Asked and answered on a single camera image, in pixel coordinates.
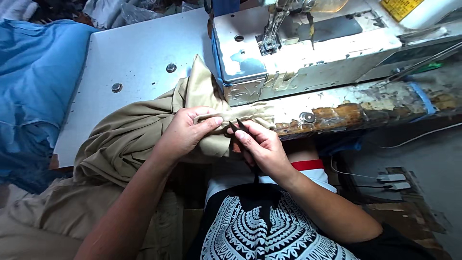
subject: industrial sewing machine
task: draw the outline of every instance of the industrial sewing machine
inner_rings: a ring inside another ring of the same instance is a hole
[[[401,26],[378,0],[260,0],[213,19],[213,48],[231,106],[391,76],[444,58],[462,22]]]

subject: yellow warning label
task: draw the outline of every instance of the yellow warning label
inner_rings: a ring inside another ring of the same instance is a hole
[[[395,18],[401,22],[408,14],[410,14],[424,0],[382,0],[382,6]]]

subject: khaki fabric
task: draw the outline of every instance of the khaki fabric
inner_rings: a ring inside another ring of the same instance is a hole
[[[73,259],[84,238],[123,188],[55,181],[42,194],[16,201],[0,214],[0,259]],[[182,204],[162,195],[137,259],[180,259]]]
[[[88,176],[125,186],[149,156],[173,114],[181,108],[205,105],[219,113],[195,118],[201,122],[223,117],[222,125],[203,138],[185,162],[210,163],[229,156],[230,139],[224,136],[229,121],[252,119],[268,129],[275,128],[272,106],[259,102],[244,109],[231,109],[204,62],[196,55],[188,78],[157,99],[129,104],[104,118],[80,147],[74,165],[74,180]]]

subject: black scissors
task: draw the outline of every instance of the black scissors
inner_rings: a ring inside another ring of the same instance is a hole
[[[231,121],[230,121],[230,127],[231,127],[231,129],[232,129],[232,131],[233,131],[234,133],[236,133],[237,130],[242,130],[242,131],[246,132],[247,134],[249,134],[250,137],[252,137],[253,139],[255,139],[255,136],[252,135],[252,134],[250,133],[250,131],[249,131],[249,129],[247,128],[247,126],[245,126],[245,125],[244,125],[239,119],[237,119],[237,118],[236,118],[236,121],[237,121],[237,124],[239,125],[239,128],[238,128],[237,126],[235,126],[233,123],[231,123]],[[239,149],[241,150],[241,153],[243,153],[244,150],[246,150],[245,147],[244,147],[244,145],[243,145],[241,142],[238,141],[238,142],[237,142],[237,145],[239,146]],[[246,163],[247,163],[247,165],[249,166],[249,168],[250,168],[250,170],[252,171],[252,173],[255,175],[255,177],[254,177],[254,183],[258,183],[258,176],[259,176],[259,174],[260,174],[262,171],[261,171],[260,167],[258,167],[258,165],[256,164],[256,161],[255,161],[255,160],[254,160],[254,162],[255,162],[255,166],[251,166],[248,162],[246,162]]]

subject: forearm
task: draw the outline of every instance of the forearm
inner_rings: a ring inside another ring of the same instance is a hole
[[[85,238],[75,259],[134,259],[173,165],[154,149]]]
[[[368,241],[382,226],[361,208],[319,186],[295,169],[279,183],[329,237],[342,243]]]

